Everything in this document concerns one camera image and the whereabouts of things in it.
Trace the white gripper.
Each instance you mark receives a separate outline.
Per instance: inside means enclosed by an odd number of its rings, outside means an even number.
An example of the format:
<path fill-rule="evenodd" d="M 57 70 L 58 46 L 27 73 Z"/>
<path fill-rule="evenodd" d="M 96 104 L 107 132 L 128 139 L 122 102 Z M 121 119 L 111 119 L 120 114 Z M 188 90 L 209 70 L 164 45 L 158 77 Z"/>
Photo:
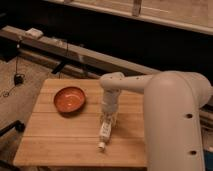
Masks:
<path fill-rule="evenodd" d="M 115 113 L 118 109 L 118 98 L 120 90 L 105 90 L 103 93 L 103 99 L 101 102 L 102 114 L 100 116 L 100 125 L 107 120 L 107 115 L 112 115 L 111 124 L 112 128 L 116 126 L 118 113 Z"/>

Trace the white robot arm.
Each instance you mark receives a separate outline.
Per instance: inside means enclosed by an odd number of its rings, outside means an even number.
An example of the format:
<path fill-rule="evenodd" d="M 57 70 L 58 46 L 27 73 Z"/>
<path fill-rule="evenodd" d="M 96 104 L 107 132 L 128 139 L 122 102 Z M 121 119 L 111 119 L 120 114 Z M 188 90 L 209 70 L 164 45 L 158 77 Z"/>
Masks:
<path fill-rule="evenodd" d="M 205 171 L 199 109 L 213 95 L 210 81 L 196 72 L 164 71 L 100 78 L 102 111 L 114 114 L 123 90 L 143 95 L 147 171 Z"/>

